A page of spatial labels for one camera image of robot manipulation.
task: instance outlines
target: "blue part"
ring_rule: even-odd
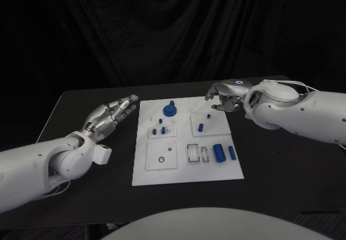
[[[227,150],[229,150],[229,154],[230,154],[230,159],[232,160],[236,160],[236,154],[235,154],[235,149],[232,146],[227,147]]]
[[[177,113],[177,108],[174,106],[174,102],[170,101],[168,105],[163,108],[163,114],[167,116],[167,117],[171,117],[174,116]]]
[[[199,124],[199,126],[197,126],[197,131],[199,131],[199,132],[203,132],[203,123]]]
[[[214,144],[214,145],[212,146],[212,149],[213,149],[213,154],[214,154],[216,162],[217,162],[217,163],[225,162],[225,161],[226,161],[226,156],[225,156],[225,153],[223,153],[222,145],[220,145],[220,144]]]

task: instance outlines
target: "table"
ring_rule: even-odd
[[[248,78],[287,80],[284,76]],[[54,106],[39,142],[79,130],[91,111],[137,94],[140,100],[203,96],[217,81],[66,91]],[[67,190],[0,215],[0,228],[131,222],[155,213],[222,207],[258,213],[346,208],[346,156],[337,145],[266,130],[226,113],[245,179],[131,186],[138,111],[101,142],[112,149],[106,165],[92,164]]]

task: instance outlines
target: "robotic arm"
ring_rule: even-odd
[[[129,104],[137,100],[131,95],[101,105],[88,115],[80,131],[66,137],[0,152],[0,213],[78,179],[92,162],[108,163],[112,150],[96,143],[135,109]]]
[[[307,93],[298,94],[287,84],[302,86]],[[252,86],[248,81],[227,79],[212,85],[204,100],[214,95],[220,104],[212,108],[235,112],[243,106],[245,118],[262,128],[282,128],[317,141],[346,145],[344,93],[317,91],[297,81],[264,80]]]

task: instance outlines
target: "silver robotic hand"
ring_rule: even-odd
[[[305,92],[298,93],[289,85],[302,86]],[[210,86],[204,100],[214,96],[220,104],[212,109],[235,112],[243,106],[245,118],[262,128],[284,128],[317,141],[346,145],[344,93],[318,91],[297,81],[264,80],[252,86],[227,79]]]
[[[109,136],[118,123],[135,110],[135,105],[129,106],[129,104],[137,100],[138,97],[131,95],[129,97],[101,105],[91,112],[86,117],[80,133],[88,136],[95,143]]]
[[[112,150],[96,143],[135,109],[131,102],[137,100],[138,97],[131,95],[101,105],[88,115],[80,131],[66,137],[0,152],[0,213],[46,198],[40,196],[62,183],[78,179],[92,162],[108,163]]]

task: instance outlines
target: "white board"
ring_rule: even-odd
[[[176,115],[164,116],[163,108],[170,104],[170,100],[174,101]],[[209,101],[204,101],[204,97],[187,97],[140,102],[131,181],[132,186],[243,179],[226,115],[223,112],[216,111],[210,108],[213,104],[219,103],[220,102],[217,96],[214,96],[214,98]],[[204,114],[204,117],[207,114],[210,114],[210,118],[207,119],[209,122],[203,127],[206,136],[193,137],[193,128],[199,128],[199,120],[196,120],[196,123],[191,123],[191,119],[194,119],[191,115],[197,114]],[[176,126],[176,136],[164,137],[164,139],[150,138],[150,131],[153,132],[153,128],[157,128],[155,134],[158,134],[158,132],[161,133],[161,127],[170,126]],[[207,135],[212,126],[217,126],[217,128],[213,129],[213,133],[219,128],[225,130],[222,131],[223,135]],[[168,140],[174,140],[176,166],[173,167],[176,168],[164,169],[155,162],[154,165],[158,169],[147,170],[148,142]],[[207,162],[189,162],[187,145],[190,144],[197,144],[200,156],[200,149],[202,147],[206,147],[206,154],[209,159]],[[214,158],[214,144],[222,144],[222,149],[226,157],[226,161],[220,163],[216,162]],[[233,148],[236,160],[230,160],[229,146]],[[157,147],[157,153],[160,155],[167,154],[165,151],[167,146]]]

